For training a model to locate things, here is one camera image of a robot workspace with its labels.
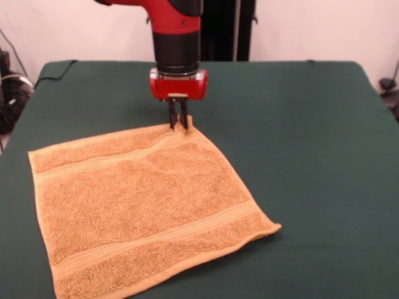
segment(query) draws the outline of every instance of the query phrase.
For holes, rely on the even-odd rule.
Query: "orange towel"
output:
[[[29,152],[58,299],[125,298],[281,228],[189,121]]]

